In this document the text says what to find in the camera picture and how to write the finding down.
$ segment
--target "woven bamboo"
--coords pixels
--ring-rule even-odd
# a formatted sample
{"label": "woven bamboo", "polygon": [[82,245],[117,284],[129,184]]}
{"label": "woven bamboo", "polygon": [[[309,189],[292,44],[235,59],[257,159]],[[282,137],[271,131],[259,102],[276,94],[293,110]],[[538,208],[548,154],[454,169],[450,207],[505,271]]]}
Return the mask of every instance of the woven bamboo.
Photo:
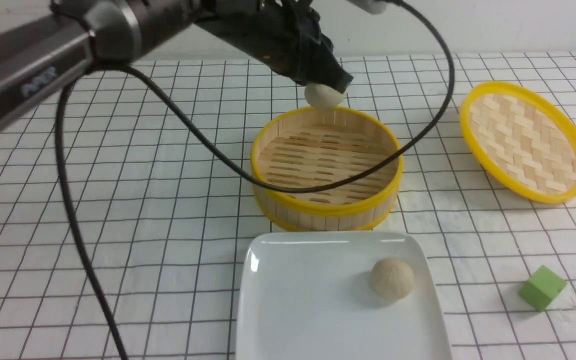
{"label": "woven bamboo", "polygon": [[562,194],[576,184],[576,154],[553,121],[514,96],[489,93],[469,108],[478,145],[504,173],[532,191]]}
{"label": "woven bamboo", "polygon": [[[386,126],[338,107],[288,112],[263,128],[254,142],[254,175],[282,187],[314,187],[368,170],[399,148]],[[318,193],[285,194],[254,186],[254,196],[274,223],[287,230],[371,229],[395,205],[399,158],[350,184]]]}

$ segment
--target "green cube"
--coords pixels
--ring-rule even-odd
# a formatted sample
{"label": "green cube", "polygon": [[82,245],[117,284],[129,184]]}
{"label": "green cube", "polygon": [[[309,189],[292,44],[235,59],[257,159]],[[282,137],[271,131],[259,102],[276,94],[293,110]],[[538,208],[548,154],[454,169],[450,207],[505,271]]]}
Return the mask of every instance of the green cube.
{"label": "green cube", "polygon": [[564,290],[566,284],[566,280],[541,265],[519,289],[519,296],[541,313]]}

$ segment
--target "grid tablecloth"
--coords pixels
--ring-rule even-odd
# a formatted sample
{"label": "grid tablecloth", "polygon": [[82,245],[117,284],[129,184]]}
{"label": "grid tablecloth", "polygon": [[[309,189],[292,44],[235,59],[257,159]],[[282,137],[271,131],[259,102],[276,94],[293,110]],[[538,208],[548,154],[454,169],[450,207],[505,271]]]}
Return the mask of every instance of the grid tablecloth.
{"label": "grid tablecloth", "polygon": [[[464,143],[457,107],[474,85],[503,80],[541,94],[576,124],[576,52],[455,60],[452,105],[405,156],[398,206],[378,228],[406,231],[422,244],[455,360],[574,360],[576,199],[551,207],[496,182]],[[344,104],[378,117],[402,142],[446,93],[441,56],[341,61],[354,75]],[[259,129],[306,105],[291,80],[246,59],[136,67],[245,169]],[[56,186],[56,102],[51,97],[0,135],[0,360],[117,356]],[[78,219],[131,358],[234,358],[247,246],[279,231],[250,185],[123,73],[80,80],[66,116]],[[540,265],[569,285],[537,314],[517,290]]]}

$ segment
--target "white plate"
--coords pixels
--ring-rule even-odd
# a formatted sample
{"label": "white plate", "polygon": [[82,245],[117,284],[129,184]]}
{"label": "white plate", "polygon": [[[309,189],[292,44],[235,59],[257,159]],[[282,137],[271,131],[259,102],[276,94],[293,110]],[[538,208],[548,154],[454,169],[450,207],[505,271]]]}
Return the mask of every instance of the white plate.
{"label": "white plate", "polygon": [[[414,289],[386,304],[368,285],[395,257]],[[279,232],[247,251],[237,315],[239,360],[450,360],[435,284],[410,235],[379,231]]]}

